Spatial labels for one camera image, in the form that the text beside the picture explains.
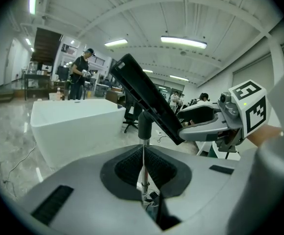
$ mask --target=bottle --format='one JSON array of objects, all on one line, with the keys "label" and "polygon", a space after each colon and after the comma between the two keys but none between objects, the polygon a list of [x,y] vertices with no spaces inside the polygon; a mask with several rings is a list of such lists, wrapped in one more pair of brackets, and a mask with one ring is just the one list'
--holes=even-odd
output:
[{"label": "bottle", "polygon": [[58,101],[60,100],[60,88],[57,88],[56,99],[57,99]]}]

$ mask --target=staircase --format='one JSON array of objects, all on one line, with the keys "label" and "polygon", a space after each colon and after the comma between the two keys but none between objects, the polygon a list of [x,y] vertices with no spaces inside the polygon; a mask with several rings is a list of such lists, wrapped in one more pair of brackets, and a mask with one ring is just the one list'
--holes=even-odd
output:
[{"label": "staircase", "polygon": [[14,90],[0,90],[0,103],[9,103],[14,98]]},{"label": "staircase", "polygon": [[37,61],[40,65],[53,66],[60,38],[61,34],[37,28],[31,61]]}]

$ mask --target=doorway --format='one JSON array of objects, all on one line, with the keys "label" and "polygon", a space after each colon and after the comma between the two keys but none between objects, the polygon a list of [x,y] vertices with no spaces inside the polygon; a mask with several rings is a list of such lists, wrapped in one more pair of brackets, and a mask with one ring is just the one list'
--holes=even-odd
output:
[{"label": "doorway", "polygon": [[12,73],[14,67],[14,60],[16,56],[16,49],[17,49],[17,43],[15,39],[13,39],[6,61],[4,85],[9,84],[12,81]]}]

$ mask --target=white ceiling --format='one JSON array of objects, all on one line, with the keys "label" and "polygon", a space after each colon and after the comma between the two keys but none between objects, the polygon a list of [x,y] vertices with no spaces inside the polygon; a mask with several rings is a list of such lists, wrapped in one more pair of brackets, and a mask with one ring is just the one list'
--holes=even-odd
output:
[{"label": "white ceiling", "polygon": [[[195,84],[270,37],[282,18],[270,0],[38,0],[35,16],[28,15],[28,0],[16,0],[13,12],[22,26],[57,31],[115,59],[131,53],[153,76]],[[163,44],[162,35],[204,41],[207,48]],[[127,45],[104,46],[122,38]]]}]

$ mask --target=metal pole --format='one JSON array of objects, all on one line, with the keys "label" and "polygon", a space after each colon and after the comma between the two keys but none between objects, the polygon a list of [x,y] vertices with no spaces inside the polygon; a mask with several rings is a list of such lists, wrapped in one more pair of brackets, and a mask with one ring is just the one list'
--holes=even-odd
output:
[{"label": "metal pole", "polygon": [[148,173],[147,173],[147,169],[144,165],[144,146],[145,145],[149,145],[150,144],[150,139],[140,139],[140,144],[143,144],[143,167],[142,167],[142,196],[143,199],[146,199],[147,197],[147,188],[148,188]]}]

